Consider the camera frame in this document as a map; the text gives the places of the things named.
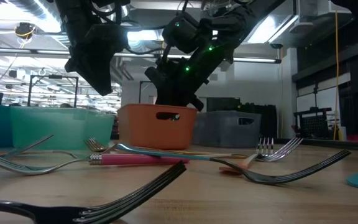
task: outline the orange plastic basket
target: orange plastic basket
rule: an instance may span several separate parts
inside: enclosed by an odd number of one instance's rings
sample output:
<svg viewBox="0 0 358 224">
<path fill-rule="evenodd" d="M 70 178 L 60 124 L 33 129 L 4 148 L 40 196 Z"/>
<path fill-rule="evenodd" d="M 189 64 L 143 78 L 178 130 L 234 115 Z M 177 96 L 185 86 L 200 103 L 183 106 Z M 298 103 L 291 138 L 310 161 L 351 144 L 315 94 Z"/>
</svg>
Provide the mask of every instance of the orange plastic basket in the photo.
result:
<svg viewBox="0 0 358 224">
<path fill-rule="evenodd" d="M 129 104 L 118 111 L 124 143 L 152 149 L 187 149 L 197 110 L 180 106 Z"/>
</svg>

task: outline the pink handle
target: pink handle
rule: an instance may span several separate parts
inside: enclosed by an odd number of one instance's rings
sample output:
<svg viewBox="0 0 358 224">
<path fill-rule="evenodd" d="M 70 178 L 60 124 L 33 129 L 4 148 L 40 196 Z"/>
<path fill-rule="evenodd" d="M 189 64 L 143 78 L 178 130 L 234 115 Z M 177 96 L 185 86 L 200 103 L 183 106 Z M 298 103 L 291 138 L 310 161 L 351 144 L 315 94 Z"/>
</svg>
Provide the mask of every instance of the pink handle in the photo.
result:
<svg viewBox="0 0 358 224">
<path fill-rule="evenodd" d="M 141 165 L 188 163 L 189 159 L 135 154 L 102 154 L 102 165 Z"/>
</svg>

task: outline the bin handle hole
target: bin handle hole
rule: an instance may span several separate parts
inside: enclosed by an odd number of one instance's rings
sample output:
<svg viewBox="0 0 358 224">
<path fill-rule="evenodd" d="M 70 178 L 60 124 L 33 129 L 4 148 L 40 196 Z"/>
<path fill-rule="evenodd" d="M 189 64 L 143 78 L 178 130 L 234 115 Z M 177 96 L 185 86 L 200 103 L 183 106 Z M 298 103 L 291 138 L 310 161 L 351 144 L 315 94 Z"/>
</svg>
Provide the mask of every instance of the bin handle hole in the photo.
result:
<svg viewBox="0 0 358 224">
<path fill-rule="evenodd" d="M 252 118 L 239 118 L 237 120 L 237 122 L 238 122 L 238 125 L 250 125 L 250 124 L 253 124 L 255 122 L 255 120 Z"/>
<path fill-rule="evenodd" d="M 180 114 L 178 113 L 169 113 L 169 112 L 158 112 L 155 117 L 164 121 L 178 121 L 180 119 Z"/>
</svg>

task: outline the gray bin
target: gray bin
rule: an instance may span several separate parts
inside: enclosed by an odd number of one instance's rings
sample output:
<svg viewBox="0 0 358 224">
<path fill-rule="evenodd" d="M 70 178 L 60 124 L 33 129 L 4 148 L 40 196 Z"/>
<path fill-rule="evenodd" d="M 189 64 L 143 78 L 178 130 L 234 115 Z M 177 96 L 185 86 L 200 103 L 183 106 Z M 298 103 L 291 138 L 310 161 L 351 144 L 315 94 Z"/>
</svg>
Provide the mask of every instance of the gray bin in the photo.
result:
<svg viewBox="0 0 358 224">
<path fill-rule="evenodd" d="M 193 144 L 209 147 L 256 147 L 260 114 L 237 111 L 198 113 Z"/>
</svg>

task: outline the table surface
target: table surface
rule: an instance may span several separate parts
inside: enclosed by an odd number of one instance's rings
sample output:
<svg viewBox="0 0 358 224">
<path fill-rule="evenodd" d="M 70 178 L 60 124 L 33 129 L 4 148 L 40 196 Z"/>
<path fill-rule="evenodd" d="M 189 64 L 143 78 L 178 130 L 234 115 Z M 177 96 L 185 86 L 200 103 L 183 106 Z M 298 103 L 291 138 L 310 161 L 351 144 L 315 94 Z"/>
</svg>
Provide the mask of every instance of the table surface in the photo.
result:
<svg viewBox="0 0 358 224">
<path fill-rule="evenodd" d="M 192 150 L 254 152 L 196 146 Z M 289 174 L 337 152 L 338 149 L 300 146 L 279 162 L 254 162 L 251 170 L 261 174 Z M 38 155 L 20 156 L 15 161 L 49 166 L 69 159 Z M 219 166 L 191 161 L 177 180 L 114 223 L 358 223 L 358 189 L 346 184 L 346 177 L 358 172 L 358 151 L 305 179 L 278 186 L 254 184 L 243 177 L 220 174 Z M 40 206 L 99 205 L 131 193 L 168 168 L 101 167 L 80 162 L 51 174 L 30 177 L 0 169 L 0 200 Z M 0 213 L 0 223 L 32 222 Z"/>
</svg>

